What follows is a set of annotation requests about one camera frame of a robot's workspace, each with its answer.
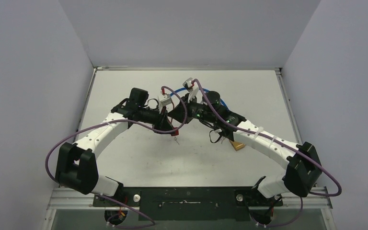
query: gray wall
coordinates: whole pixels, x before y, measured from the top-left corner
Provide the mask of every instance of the gray wall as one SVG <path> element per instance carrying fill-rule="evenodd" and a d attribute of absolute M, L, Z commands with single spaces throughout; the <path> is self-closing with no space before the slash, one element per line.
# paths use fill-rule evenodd
<path fill-rule="evenodd" d="M 0 0 L 0 229 L 40 229 L 45 155 L 76 129 L 91 75 L 57 0 Z"/>
<path fill-rule="evenodd" d="M 302 138 L 342 184 L 338 228 L 368 229 L 368 1 L 322 0 L 283 75 Z"/>
<path fill-rule="evenodd" d="M 60 0 L 95 66 L 283 66 L 320 0 Z"/>

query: blue tube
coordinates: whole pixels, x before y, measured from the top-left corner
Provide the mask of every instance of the blue tube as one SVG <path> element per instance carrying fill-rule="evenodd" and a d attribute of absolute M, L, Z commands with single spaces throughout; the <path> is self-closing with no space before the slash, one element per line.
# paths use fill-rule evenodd
<path fill-rule="evenodd" d="M 181 92 L 181 91 L 184 91 L 184 90 L 186 90 L 185 88 L 180 88 L 180 89 L 177 89 L 175 92 Z M 222 105 L 224 106 L 224 107 L 226 107 L 227 108 L 227 106 L 226 106 L 226 104 L 225 104 L 225 102 L 221 99 L 221 103 L 222 103 Z"/>

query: purple cable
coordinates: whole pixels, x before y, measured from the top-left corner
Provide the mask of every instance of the purple cable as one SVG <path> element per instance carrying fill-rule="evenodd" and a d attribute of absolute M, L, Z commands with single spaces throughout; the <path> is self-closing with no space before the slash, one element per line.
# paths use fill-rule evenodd
<path fill-rule="evenodd" d="M 301 216 L 301 213 L 302 213 L 302 206 L 303 206 L 303 204 L 302 204 L 302 197 L 300 197 L 300 200 L 301 200 L 301 206 L 300 206 L 300 208 L 299 208 L 299 212 L 297 213 L 297 215 L 296 215 L 293 219 L 291 219 L 291 220 L 289 220 L 289 221 L 287 221 L 287 222 L 285 222 L 285 223 L 281 223 L 281 224 L 270 224 L 270 225 L 266 225 L 266 227 L 268 227 L 268 228 L 283 227 L 283 226 L 289 225 L 289 224 L 291 224 L 292 222 L 296 221 L 296 220 Z M 261 223 L 257 222 L 253 217 L 252 217 L 252 219 L 253 219 L 256 223 L 258 223 L 258 225 L 260 225 L 260 226 L 265 226 L 264 224 L 261 224 Z"/>
<path fill-rule="evenodd" d="M 174 95 L 175 95 L 176 97 L 178 97 L 178 99 L 180 100 L 180 103 L 181 103 L 181 104 L 183 104 L 183 106 L 184 106 L 184 121 L 183 121 L 183 122 L 182 122 L 182 123 L 181 123 L 177 128 L 172 129 L 172 130 L 169 130 L 169 131 L 162 131 L 162 130 L 154 129 L 154 128 L 150 127 L 150 126 L 147 126 L 147 125 L 142 124 L 142 123 L 137 122 L 137 121 L 133 121 L 133 120 L 129 120 L 129 119 L 119 119 L 119 120 L 109 121 L 108 123 L 101 123 L 101 124 L 98 124 L 98 125 L 95 125 L 95 126 L 91 126 L 91 127 L 88 127 L 88 128 L 82 129 L 82 130 L 80 130 L 80 131 L 78 131 L 78 132 L 76 132 L 76 133 L 74 133 L 74 134 L 71 134 L 71 135 L 69 135 L 68 137 L 66 137 L 66 138 L 62 139 L 61 141 L 59 141 L 57 144 L 55 144 L 55 146 L 53 146 L 53 147 L 50 149 L 50 151 L 48 152 L 48 154 L 47 154 L 47 156 L 46 156 L 46 160 L 45 160 L 45 168 L 46 168 L 46 172 L 47 172 L 48 176 L 49 176 L 49 177 L 50 177 L 54 182 L 58 183 L 58 182 L 56 181 L 55 177 L 51 174 L 51 172 L 50 172 L 50 170 L 49 170 L 49 168 L 48 168 L 48 160 L 50 159 L 51 154 L 54 152 L 54 150 L 55 150 L 58 146 L 60 146 L 60 145 L 61 145 L 62 143 L 64 143 L 64 142 L 66 142 L 68 139 L 70 139 L 70 138 L 72 138 L 72 137 L 77 136 L 77 135 L 78 135 L 78 134 L 80 134 L 80 133 L 83 133 L 83 132 L 86 132 L 86 131 L 89 131 L 89 130 L 92 130 L 92 129 L 95 129 L 95 128 L 99 128 L 99 127 L 102 127 L 102 126 L 107 126 L 108 124 L 112 124 L 112 123 L 116 123 L 116 122 L 131 122 L 131 123 L 133 123 L 133 124 L 140 125 L 140 126 L 142 126 L 142 127 L 144 127 L 144 128 L 150 129 L 150 130 L 152 130 L 152 131 L 154 131 L 154 132 L 157 132 L 157 133 L 160 133 L 160 134 L 169 134 L 169 133 L 173 133 L 173 132 L 175 132 L 175 131 L 179 130 L 181 127 L 183 127 L 183 125 L 185 124 L 185 121 L 187 120 L 187 107 L 185 106 L 185 102 L 184 102 L 184 101 L 181 99 L 181 97 L 180 97 L 180 96 L 179 96 L 179 95 L 178 95 L 174 90 L 172 90 L 171 88 L 169 88 L 169 87 L 167 87 L 167 86 L 162 86 L 162 87 L 161 87 L 161 89 L 162 89 L 162 90 L 163 90 L 163 89 L 168 89 L 169 91 L 171 91 L 172 93 L 174 93 Z M 155 225 L 155 224 L 156 224 L 156 222 L 154 222 L 154 220 L 153 220 L 152 218 L 148 217 L 148 216 L 147 216 L 147 215 L 145 215 L 144 213 L 142 213 L 142 212 L 140 212 L 140 211 L 137 211 L 136 209 L 134 209 L 134 208 L 132 208 L 132 207 L 130 207 L 130 206 L 128 206 L 128 205 L 125 205 L 125 204 L 124 204 L 124 203 L 122 203 L 122 202 L 119 202 L 119 201 L 117 201 L 117 200 L 114 200 L 114 199 L 112 199 L 112 198 L 110 198 L 110 197 L 103 196 L 103 195 L 100 195 L 100 197 L 103 197 L 104 199 L 110 200 L 110 201 L 115 202 L 115 203 L 117 203 L 117 204 L 119 204 L 119 205 L 122 205 L 122 206 L 124 206 L 124 207 L 126 207 L 126 208 L 129 208 L 130 210 L 132 210 L 132 211 L 134 211 L 134 212 L 138 213 L 139 215 L 143 216 L 144 218 L 146 218 L 146 219 L 148 219 L 148 220 L 150 220 L 150 221 L 152 222 L 151 224 L 141 225 L 141 226 L 131 226 L 131 227 L 115 226 L 115 227 L 117 227 L 117 228 L 119 228 L 119 229 L 141 229 L 141 228 L 150 227 L 150 226 L 153 226 L 153 225 Z"/>
<path fill-rule="evenodd" d="M 134 208 L 132 208 L 132 207 L 130 207 L 128 205 L 125 205 L 124 203 L 122 203 L 120 201 L 117 201 L 115 199 L 112 199 L 112 198 L 110 198 L 108 196 L 99 195 L 99 197 L 102 197 L 102 198 L 107 199 L 109 201 L 115 202 L 115 203 L 117 203 L 117 204 L 119 204 L 119 205 L 121 205 L 123 207 L 129 208 L 130 210 L 136 212 L 137 214 L 139 214 L 139 215 L 143 216 L 144 218 L 146 218 L 146 219 L 148 219 L 148 220 L 151 221 L 151 224 L 145 224 L 145 225 L 139 225 L 139 226 L 118 226 L 118 225 L 115 225 L 115 228 L 117 228 L 117 229 L 141 229 L 141 228 L 146 228 L 146 227 L 150 227 L 150 226 L 156 225 L 156 222 L 154 222 L 154 220 L 152 218 L 148 217 L 146 214 L 144 214 L 141 211 L 138 211 L 138 210 L 136 210 L 136 209 L 134 209 Z M 106 221 L 107 222 L 110 222 L 114 217 L 116 217 L 118 215 L 119 214 L 113 215 L 110 218 L 108 218 L 108 220 L 106 220 Z"/>
<path fill-rule="evenodd" d="M 255 134 L 256 132 L 254 131 L 251 131 L 251 130 L 247 130 L 247 129 L 244 129 L 244 128 L 239 128 L 239 127 L 236 127 L 232 124 L 229 124 L 227 123 L 218 113 L 217 111 L 214 109 L 214 107 L 212 106 L 211 102 L 208 100 L 208 97 L 207 95 L 205 94 L 204 92 L 204 89 L 202 88 L 201 84 L 199 83 L 199 80 L 198 79 L 194 79 L 193 82 L 196 82 L 198 84 L 198 87 L 204 97 L 204 100 L 205 102 L 208 104 L 209 108 L 212 110 L 212 112 L 215 114 L 215 116 L 217 116 L 217 118 L 223 122 L 225 125 L 231 127 L 231 128 L 234 128 L 236 130 L 240 130 L 240 131 L 243 131 L 243 132 L 246 132 L 246 133 L 250 133 L 250 134 Z M 267 138 L 267 139 L 272 139 L 271 136 L 269 135 L 266 135 L 266 134 L 263 134 L 263 133 L 259 133 L 259 136 L 262 136 L 264 138 Z M 304 159 L 308 160 L 310 163 L 312 163 L 313 165 L 315 165 L 316 167 L 318 167 L 323 173 L 325 173 L 335 184 L 336 186 L 338 187 L 338 192 L 336 193 L 332 193 L 332 194 L 323 194 L 323 193 L 314 193 L 314 192 L 310 192 L 310 194 L 313 194 L 313 195 L 318 195 L 318 196 L 339 196 L 341 193 L 342 193 L 342 187 L 341 187 L 341 184 L 335 179 L 334 176 L 332 176 L 326 169 L 324 169 L 320 164 L 318 164 L 316 161 L 314 161 L 313 159 L 309 158 L 308 156 L 306 156 L 305 154 L 303 154 L 302 152 L 300 152 L 299 150 L 295 150 L 294 148 L 292 148 L 291 146 L 288 146 L 284 143 L 282 143 L 281 141 L 277 140 L 277 139 L 274 139 L 273 140 L 275 143 L 281 145 L 281 146 L 284 146 L 286 147 L 287 149 L 295 152 L 296 154 L 302 156 Z"/>

